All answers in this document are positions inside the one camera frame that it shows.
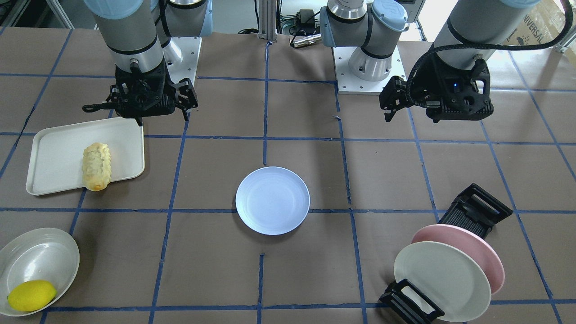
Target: white mounting plate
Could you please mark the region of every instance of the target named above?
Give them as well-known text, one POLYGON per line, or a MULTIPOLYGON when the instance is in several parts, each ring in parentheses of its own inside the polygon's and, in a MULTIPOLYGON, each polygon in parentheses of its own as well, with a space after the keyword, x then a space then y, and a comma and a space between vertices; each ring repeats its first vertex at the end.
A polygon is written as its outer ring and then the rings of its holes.
POLYGON ((196 70, 200 57, 201 37, 173 37, 171 42, 176 43, 182 50, 182 62, 166 62, 172 82, 178 83, 184 78, 190 78, 192 85, 196 82, 196 70))
POLYGON ((335 47, 334 66, 336 67, 336 79, 338 79, 338 93, 348 95, 379 95, 392 76, 401 76, 406 79, 404 66, 400 59, 398 47, 392 53, 392 68, 388 76, 382 81, 366 81, 355 76, 348 66, 348 60, 356 47, 335 47))

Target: white plate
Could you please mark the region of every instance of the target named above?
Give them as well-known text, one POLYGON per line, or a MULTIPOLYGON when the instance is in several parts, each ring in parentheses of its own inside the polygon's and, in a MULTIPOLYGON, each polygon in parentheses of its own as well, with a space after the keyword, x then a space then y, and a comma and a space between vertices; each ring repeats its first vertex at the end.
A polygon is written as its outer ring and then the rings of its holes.
POLYGON ((78 245, 57 228, 39 228, 12 240, 0 251, 0 314, 25 316, 50 306, 68 290, 78 272, 78 245), (56 298, 40 310, 21 312, 8 304, 8 294, 23 282, 47 280, 56 288, 56 298))
POLYGON ((44 195, 84 187, 82 157, 94 142, 110 148, 112 181, 136 178, 144 171, 144 133, 133 119, 53 127, 34 136, 26 191, 44 195))
POLYGON ((236 192, 236 208, 242 221, 254 231, 280 235, 304 221, 310 194, 297 174, 281 167, 265 167, 242 180, 236 192))
MULTIPOLYGON (((408 279, 434 302, 447 322, 480 317, 490 305, 490 284, 480 266, 466 253, 448 244, 418 242, 403 248, 394 261, 396 282, 408 279)), ((432 312, 412 289, 402 292, 426 313, 432 312)))

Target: yellow lemon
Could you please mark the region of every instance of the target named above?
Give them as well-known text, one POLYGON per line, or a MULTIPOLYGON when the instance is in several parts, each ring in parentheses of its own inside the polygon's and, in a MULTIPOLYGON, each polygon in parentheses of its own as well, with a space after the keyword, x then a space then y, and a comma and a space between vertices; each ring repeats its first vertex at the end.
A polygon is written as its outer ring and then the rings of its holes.
POLYGON ((32 280, 18 285, 8 295, 10 306, 22 312, 41 309, 56 297, 56 288, 46 280, 32 280))

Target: round plate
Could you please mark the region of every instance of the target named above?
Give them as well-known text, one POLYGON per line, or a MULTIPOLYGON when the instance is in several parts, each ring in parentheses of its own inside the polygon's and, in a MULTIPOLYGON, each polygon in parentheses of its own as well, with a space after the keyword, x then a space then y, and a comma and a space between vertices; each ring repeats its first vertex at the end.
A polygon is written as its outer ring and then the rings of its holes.
POLYGON ((68 290, 80 265, 76 242, 57 228, 39 228, 12 240, 0 251, 0 314, 24 316, 39 312, 56 302, 68 290), (23 282, 47 280, 56 288, 56 298, 42 309, 21 312, 6 298, 23 282))
POLYGON ((494 249, 485 240, 464 228, 434 224, 421 228, 412 243, 422 241, 434 241, 445 243, 468 254, 488 278, 492 294, 497 293, 504 286, 504 266, 494 249))
MULTIPOLYGON (((396 282, 410 280, 432 300, 447 322, 466 322, 480 317, 490 305, 486 275, 466 253, 448 244, 418 242, 403 248, 394 261, 396 282)), ((426 313, 432 308, 413 290, 402 292, 426 313)))
POLYGON ((310 194, 302 179, 281 167, 253 171, 240 183, 236 208, 242 221, 268 235, 288 233, 306 218, 310 194))

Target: lemon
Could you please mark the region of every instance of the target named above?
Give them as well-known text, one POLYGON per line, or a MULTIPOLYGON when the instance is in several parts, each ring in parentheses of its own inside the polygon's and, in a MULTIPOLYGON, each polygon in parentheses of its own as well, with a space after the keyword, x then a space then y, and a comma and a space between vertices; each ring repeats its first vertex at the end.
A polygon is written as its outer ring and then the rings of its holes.
POLYGON ((14 288, 8 295, 10 306, 22 312, 41 309, 56 297, 56 288, 46 280, 26 281, 14 288))

